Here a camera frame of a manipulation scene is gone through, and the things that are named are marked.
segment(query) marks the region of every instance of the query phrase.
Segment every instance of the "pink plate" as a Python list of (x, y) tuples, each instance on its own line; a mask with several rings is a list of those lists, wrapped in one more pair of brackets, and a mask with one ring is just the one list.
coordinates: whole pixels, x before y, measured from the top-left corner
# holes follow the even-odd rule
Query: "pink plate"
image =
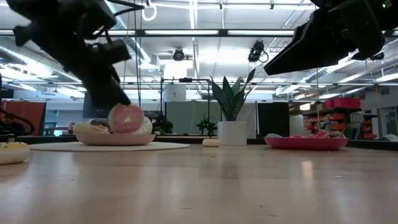
[(155, 134), (76, 134), (76, 138), (90, 146), (140, 146), (152, 142)]
[(316, 151), (339, 150), (348, 143), (348, 138), (267, 138), (266, 143), (276, 149), (303, 149)]

